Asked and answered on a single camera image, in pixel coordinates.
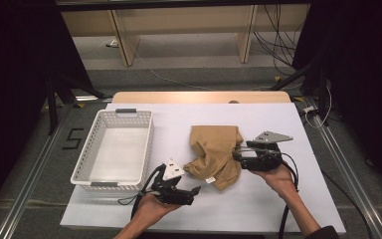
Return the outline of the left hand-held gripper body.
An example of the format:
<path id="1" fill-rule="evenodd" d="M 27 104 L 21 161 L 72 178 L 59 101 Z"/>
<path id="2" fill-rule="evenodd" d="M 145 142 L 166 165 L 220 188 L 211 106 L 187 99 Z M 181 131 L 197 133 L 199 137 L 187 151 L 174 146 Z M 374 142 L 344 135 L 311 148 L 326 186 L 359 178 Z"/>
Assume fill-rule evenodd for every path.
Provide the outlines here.
<path id="1" fill-rule="evenodd" d="M 195 190 L 177 188 L 184 170 L 172 159 L 157 167 L 157 175 L 152 183 L 152 191 L 156 198 L 165 204 L 191 205 L 194 201 Z"/>

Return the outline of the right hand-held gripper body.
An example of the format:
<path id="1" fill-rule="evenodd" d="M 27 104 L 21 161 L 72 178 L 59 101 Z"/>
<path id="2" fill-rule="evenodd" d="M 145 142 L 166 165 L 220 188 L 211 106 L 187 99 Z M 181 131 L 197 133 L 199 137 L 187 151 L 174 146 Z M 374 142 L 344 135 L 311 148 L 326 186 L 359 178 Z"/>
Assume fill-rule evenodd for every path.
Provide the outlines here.
<path id="1" fill-rule="evenodd" d="M 254 139 L 247 140 L 245 146 L 235 146 L 232 149 L 233 159 L 238 161 L 243 169 L 270 171 L 284 162 L 278 143 L 290 140 L 290 135 L 264 131 Z"/>

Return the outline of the tan pants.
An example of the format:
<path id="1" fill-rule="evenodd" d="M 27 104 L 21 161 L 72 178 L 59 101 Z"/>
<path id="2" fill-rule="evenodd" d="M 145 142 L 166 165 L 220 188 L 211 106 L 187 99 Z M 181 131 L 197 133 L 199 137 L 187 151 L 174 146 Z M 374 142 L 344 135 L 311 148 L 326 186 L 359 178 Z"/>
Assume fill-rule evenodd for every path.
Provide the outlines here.
<path id="1" fill-rule="evenodd" d="M 223 191 L 239 179 L 241 165 L 232 150 L 243 141 L 235 125 L 193 125 L 189 144 L 195 158 L 183 168 Z"/>

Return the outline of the white perforated plastic basket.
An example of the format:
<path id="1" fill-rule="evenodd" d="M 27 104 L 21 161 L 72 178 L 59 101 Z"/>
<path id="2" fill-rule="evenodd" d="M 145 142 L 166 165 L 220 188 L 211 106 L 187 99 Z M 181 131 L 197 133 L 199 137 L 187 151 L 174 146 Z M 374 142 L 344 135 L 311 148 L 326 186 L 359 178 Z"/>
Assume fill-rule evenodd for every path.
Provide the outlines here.
<path id="1" fill-rule="evenodd" d="M 140 190 L 146 177 L 152 138 L 151 111 L 99 111 L 71 176 L 71 184 L 86 190 Z"/>

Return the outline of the person's right hand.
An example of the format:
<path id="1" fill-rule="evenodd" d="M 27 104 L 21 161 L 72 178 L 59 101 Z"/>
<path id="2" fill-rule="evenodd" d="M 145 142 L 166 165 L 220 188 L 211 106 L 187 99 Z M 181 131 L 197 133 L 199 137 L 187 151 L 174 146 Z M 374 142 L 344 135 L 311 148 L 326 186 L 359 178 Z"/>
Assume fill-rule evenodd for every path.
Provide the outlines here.
<path id="1" fill-rule="evenodd" d="M 284 165 L 267 172 L 252 170 L 252 173 L 260 176 L 284 201 L 297 197 L 297 190 L 293 185 L 291 173 Z"/>

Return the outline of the person's left hand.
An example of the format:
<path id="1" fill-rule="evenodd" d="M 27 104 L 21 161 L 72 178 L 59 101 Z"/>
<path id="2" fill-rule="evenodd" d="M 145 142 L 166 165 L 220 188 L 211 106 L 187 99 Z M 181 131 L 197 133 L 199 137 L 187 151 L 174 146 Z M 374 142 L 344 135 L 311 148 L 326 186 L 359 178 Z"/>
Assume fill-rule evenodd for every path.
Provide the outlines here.
<path id="1" fill-rule="evenodd" d="M 139 202 L 132 222 L 138 229 L 145 230 L 178 208 L 180 205 L 161 203 L 153 194 L 146 194 Z"/>

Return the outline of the light wooden table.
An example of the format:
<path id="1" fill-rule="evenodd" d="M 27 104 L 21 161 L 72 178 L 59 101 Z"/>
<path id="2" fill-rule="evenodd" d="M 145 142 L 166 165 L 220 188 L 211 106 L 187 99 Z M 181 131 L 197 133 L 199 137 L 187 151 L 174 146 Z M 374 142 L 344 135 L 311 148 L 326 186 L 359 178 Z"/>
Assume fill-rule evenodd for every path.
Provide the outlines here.
<path id="1" fill-rule="evenodd" d="M 286 92 L 118 92 L 113 104 L 266 104 L 290 103 Z"/>

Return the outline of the black metal stand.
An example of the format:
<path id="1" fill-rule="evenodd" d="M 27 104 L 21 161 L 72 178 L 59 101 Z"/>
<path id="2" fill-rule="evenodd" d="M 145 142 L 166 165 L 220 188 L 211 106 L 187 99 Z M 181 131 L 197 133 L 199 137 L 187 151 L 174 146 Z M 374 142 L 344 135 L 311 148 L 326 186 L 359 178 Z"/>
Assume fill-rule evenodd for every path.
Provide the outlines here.
<path id="1" fill-rule="evenodd" d="M 326 119 L 331 110 L 331 107 L 327 107 L 326 104 L 332 104 L 331 92 L 327 86 L 327 79 L 324 74 L 325 70 L 321 63 L 311 61 L 305 67 L 293 73 L 290 77 L 280 80 L 271 87 L 271 91 L 278 91 L 297 79 L 304 77 L 304 81 L 300 88 L 304 95 L 311 96 L 314 90 L 318 89 L 317 116 L 319 117 L 319 125 L 317 128 L 321 128 L 326 124 Z"/>
<path id="2" fill-rule="evenodd" d="M 64 105 L 73 104 L 76 97 L 72 89 L 80 89 L 97 97 L 99 100 L 110 99 L 110 95 L 97 91 L 91 84 L 85 84 L 61 74 L 50 76 L 46 81 L 46 88 L 50 118 L 49 135 L 56 131 L 59 124 L 56 97 L 59 97 Z"/>

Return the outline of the black curtain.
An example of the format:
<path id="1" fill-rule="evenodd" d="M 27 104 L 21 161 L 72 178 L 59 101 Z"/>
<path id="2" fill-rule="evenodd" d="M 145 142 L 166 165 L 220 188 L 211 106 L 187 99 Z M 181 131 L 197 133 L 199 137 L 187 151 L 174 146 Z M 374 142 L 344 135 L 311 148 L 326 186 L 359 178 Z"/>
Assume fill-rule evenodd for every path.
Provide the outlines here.
<path id="1" fill-rule="evenodd" d="M 56 0 L 0 0 L 0 189 L 29 140 L 47 81 L 68 97 L 92 83 Z"/>
<path id="2" fill-rule="evenodd" d="M 382 0 L 309 0 L 293 66 L 318 52 L 338 26 L 325 59 L 332 97 L 382 174 Z"/>

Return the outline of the beige wooden desk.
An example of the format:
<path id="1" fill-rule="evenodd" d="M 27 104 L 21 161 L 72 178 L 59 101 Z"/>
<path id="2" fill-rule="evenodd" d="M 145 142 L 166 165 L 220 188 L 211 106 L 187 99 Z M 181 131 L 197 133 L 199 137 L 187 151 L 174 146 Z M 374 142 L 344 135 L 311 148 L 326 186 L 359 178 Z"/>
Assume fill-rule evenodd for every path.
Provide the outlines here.
<path id="1" fill-rule="evenodd" d="M 294 32 L 303 26 L 309 5 L 180 7 L 64 12 L 73 37 L 113 36 L 120 58 L 130 66 L 142 35 L 232 33 L 239 59 L 249 58 L 255 32 Z"/>

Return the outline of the metal floor rail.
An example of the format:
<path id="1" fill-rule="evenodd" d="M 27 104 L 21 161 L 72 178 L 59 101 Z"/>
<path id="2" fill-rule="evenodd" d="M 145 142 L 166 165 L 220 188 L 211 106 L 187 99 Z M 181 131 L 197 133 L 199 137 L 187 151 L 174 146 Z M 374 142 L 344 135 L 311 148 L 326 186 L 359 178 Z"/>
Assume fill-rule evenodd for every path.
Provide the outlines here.
<path id="1" fill-rule="evenodd" d="M 56 145 L 71 105 L 57 108 L 57 125 L 38 124 L 0 191 L 0 239 L 11 239 Z"/>
<path id="2" fill-rule="evenodd" d="M 364 219 L 371 239 L 382 239 L 382 217 L 367 195 L 364 187 L 361 185 L 360 180 L 337 143 L 331 129 L 325 125 L 324 120 L 321 119 L 320 116 L 315 116 L 313 122 L 314 128 L 319 130 L 342 179 L 346 183 L 350 192 L 349 198 L 353 201 L 355 209 Z"/>

